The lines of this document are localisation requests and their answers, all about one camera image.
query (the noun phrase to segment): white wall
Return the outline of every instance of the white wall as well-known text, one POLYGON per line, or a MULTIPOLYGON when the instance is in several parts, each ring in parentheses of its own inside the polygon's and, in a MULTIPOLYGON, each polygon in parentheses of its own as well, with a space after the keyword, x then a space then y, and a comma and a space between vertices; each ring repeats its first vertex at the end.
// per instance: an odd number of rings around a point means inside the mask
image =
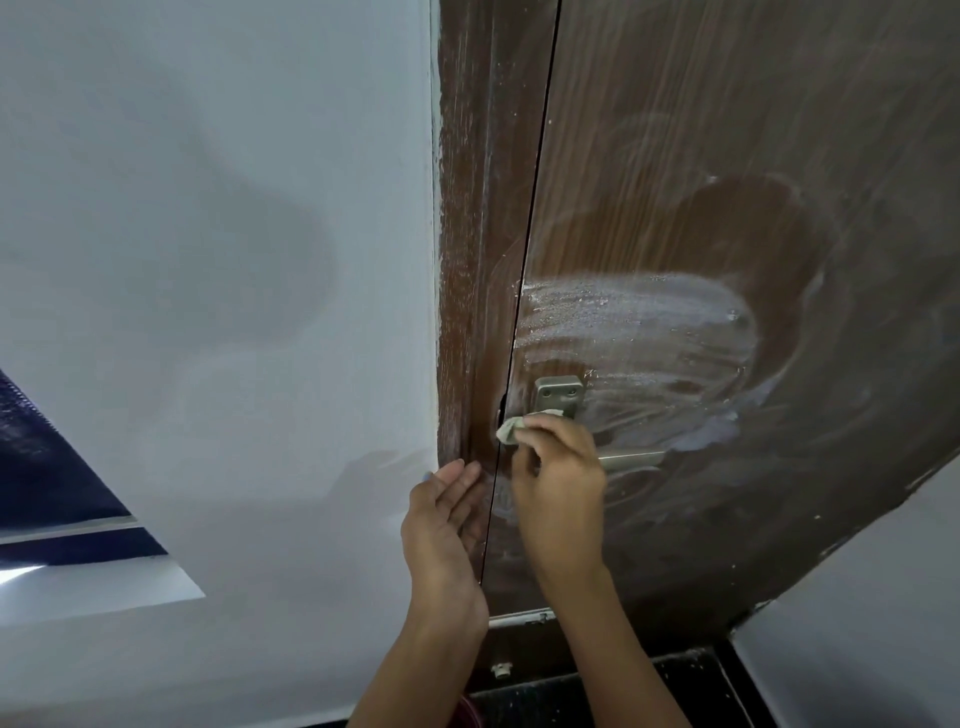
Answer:
POLYGON ((784 728, 960 725, 960 459, 741 627, 784 728))
POLYGON ((12 724, 362 691, 436 458, 431 52, 429 0, 0 4, 0 368, 206 594, 0 629, 12 724))

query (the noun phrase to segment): door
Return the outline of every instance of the door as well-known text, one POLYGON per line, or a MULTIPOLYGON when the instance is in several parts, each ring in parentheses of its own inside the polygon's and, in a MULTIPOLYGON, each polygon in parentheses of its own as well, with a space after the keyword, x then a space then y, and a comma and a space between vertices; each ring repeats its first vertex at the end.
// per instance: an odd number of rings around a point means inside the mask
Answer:
MULTIPOLYGON (((958 11, 564 0, 506 397, 586 385, 641 637, 725 633, 960 444, 958 11)), ((544 605, 499 458, 483 585, 544 605)))

